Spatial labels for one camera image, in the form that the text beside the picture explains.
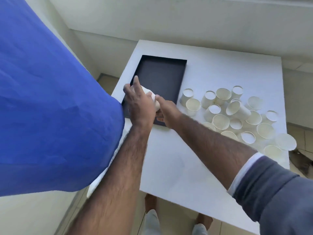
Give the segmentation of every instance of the bare foot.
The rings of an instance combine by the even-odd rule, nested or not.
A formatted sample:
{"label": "bare foot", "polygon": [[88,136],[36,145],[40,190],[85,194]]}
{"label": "bare foot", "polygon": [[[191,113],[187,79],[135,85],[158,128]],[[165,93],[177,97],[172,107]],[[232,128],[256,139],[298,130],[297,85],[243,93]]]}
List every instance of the bare foot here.
{"label": "bare foot", "polygon": [[151,209],[156,209],[157,208],[157,197],[147,194],[145,197],[145,206],[146,206],[146,213],[148,213]]}
{"label": "bare foot", "polygon": [[200,213],[198,214],[198,217],[196,219],[196,224],[203,224],[207,230],[210,228],[212,222],[213,218]]}

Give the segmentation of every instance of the black tray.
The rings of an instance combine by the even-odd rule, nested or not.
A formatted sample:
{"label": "black tray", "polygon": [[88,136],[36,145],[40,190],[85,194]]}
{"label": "black tray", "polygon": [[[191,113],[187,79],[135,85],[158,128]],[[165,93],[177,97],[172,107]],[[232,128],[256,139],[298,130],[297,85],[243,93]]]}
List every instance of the black tray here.
{"label": "black tray", "polygon": [[[143,87],[177,104],[186,65],[187,60],[184,59],[142,55],[134,76],[138,76],[139,82]],[[131,85],[133,84],[134,76],[131,79]],[[122,101],[122,106],[125,118],[129,118],[125,100]],[[163,122],[156,119],[154,124],[165,126]]]}

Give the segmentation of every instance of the leg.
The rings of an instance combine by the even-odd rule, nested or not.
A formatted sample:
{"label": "leg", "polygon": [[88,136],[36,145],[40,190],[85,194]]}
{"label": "leg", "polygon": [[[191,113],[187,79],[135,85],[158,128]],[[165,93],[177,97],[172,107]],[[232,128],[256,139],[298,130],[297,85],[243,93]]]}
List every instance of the leg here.
{"label": "leg", "polygon": [[210,228],[212,222],[213,219],[211,217],[198,214],[192,235],[208,235],[207,230]]}
{"label": "leg", "polygon": [[147,194],[145,197],[146,216],[143,225],[143,235],[162,235],[159,219],[156,214],[157,198]]}

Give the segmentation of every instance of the sleeve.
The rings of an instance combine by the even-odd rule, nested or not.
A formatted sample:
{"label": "sleeve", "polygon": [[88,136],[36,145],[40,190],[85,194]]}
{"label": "sleeve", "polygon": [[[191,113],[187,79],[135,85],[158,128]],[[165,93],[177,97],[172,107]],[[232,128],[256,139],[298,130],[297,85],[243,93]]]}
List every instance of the sleeve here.
{"label": "sleeve", "polygon": [[260,223],[260,234],[313,234],[313,181],[260,157],[239,182],[233,198]]}

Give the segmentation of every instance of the light gray pants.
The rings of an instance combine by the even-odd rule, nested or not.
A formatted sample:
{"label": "light gray pants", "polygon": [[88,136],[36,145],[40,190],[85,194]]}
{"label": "light gray pants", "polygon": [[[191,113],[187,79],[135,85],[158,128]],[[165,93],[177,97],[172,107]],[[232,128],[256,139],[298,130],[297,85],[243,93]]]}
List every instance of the light gray pants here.
{"label": "light gray pants", "polygon": [[[162,235],[159,219],[154,209],[146,214],[142,235]],[[208,235],[208,232],[203,224],[196,224],[192,235]]]}

